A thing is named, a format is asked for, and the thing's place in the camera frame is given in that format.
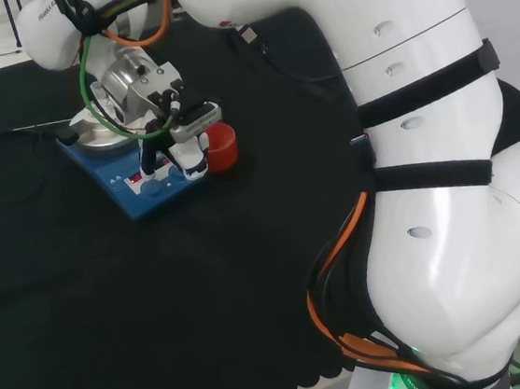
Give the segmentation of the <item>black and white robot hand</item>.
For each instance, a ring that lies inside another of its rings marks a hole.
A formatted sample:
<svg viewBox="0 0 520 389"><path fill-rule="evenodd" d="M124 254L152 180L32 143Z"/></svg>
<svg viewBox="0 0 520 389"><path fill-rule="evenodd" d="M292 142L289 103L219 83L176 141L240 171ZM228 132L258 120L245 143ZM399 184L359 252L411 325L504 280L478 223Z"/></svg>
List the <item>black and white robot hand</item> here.
<svg viewBox="0 0 520 389"><path fill-rule="evenodd" d="M169 166L193 181L202 178L208 168L206 154L209 150L208 134L200 120L185 123L184 118L151 119L145 124L145 134L156 136L141 139L140 169L146 179L156 178L162 166L158 156L169 161Z"/></svg>

